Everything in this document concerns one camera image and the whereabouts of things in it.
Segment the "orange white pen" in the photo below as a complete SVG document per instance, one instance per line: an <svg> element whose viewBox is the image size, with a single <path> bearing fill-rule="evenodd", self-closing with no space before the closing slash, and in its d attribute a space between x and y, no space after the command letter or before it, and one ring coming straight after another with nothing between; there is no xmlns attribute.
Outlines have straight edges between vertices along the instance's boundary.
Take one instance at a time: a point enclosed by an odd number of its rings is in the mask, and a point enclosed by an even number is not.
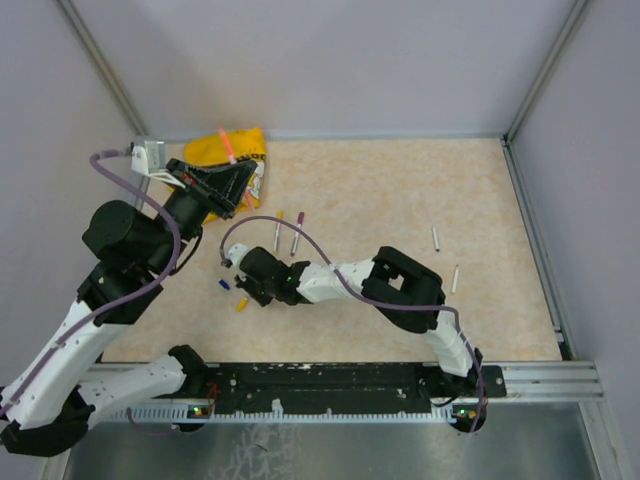
<svg viewBox="0 0 640 480"><path fill-rule="evenodd" d="M226 131L221 126L218 127L218 135L219 135L219 137L221 139L223 147L224 147L224 149L226 151L226 154L228 156L229 163L232 164L232 165L235 165L237 163L237 159L235 157L232 144L229 141L229 138L227 136ZM251 197L248 189L245 189L245 191L244 191L244 199L245 199L245 201L247 203L247 207L250 210L253 210L254 209L254 203L253 203L252 197Z"/></svg>

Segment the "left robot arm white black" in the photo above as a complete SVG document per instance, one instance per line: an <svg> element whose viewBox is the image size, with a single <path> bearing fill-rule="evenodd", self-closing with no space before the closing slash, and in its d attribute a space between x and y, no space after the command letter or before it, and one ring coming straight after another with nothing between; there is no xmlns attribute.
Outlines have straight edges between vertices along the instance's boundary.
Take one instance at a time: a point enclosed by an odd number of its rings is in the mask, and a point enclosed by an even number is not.
<svg viewBox="0 0 640 480"><path fill-rule="evenodd" d="M75 446L94 426L127 407L160 396L201 394L208 384L204 360L188 345L108 380L82 377L104 350L133 326L162 293L164 280L186 264L191 241L214 214L234 216L257 164L198 167L172 159L174 190L164 204L104 168L105 151L91 166L148 204L150 217L112 200L93 214L82 240L98 262L77 290L59 329L31 365L1 390L1 443L12 454L53 457Z"/></svg>

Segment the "white pen yellow tip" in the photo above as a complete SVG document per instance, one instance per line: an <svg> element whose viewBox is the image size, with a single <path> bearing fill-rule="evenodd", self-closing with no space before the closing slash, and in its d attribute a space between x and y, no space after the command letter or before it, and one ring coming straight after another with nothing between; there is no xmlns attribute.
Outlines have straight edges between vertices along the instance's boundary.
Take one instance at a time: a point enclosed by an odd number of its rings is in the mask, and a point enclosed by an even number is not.
<svg viewBox="0 0 640 480"><path fill-rule="evenodd" d="M280 244L280 232L281 232L281 224L280 222L276 222L275 230L274 230L274 241L273 241L273 253L278 254L279 244Z"/></svg>

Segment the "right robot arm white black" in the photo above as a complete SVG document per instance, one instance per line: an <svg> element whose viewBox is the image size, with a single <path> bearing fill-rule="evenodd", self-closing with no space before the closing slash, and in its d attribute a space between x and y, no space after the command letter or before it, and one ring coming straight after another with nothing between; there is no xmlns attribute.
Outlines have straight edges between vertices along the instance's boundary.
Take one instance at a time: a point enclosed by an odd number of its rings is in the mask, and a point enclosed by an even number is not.
<svg viewBox="0 0 640 480"><path fill-rule="evenodd" d="M265 307L272 301L289 306L353 299L375 307L397 328L418 334L435 352L448 387L470 395L482 383L479 354L446 304L442 279L434 271L392 247L370 259L320 265L290 265L262 247L235 243L225 251L236 271L236 286Z"/></svg>

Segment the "white pen red marks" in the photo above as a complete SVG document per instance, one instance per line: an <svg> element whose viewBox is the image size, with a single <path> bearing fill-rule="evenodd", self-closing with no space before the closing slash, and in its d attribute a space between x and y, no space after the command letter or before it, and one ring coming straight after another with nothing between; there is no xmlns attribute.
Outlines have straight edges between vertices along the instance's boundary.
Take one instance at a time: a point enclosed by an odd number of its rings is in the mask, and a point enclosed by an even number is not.
<svg viewBox="0 0 640 480"><path fill-rule="evenodd" d="M298 221L297 224L296 224L296 230L295 230L294 238L293 238L291 249L290 249L290 256L291 257L294 257L296 255L296 252L297 252L297 249L298 249L298 245L299 245L299 240L300 240L301 227L302 227L302 223L300 221Z"/></svg>

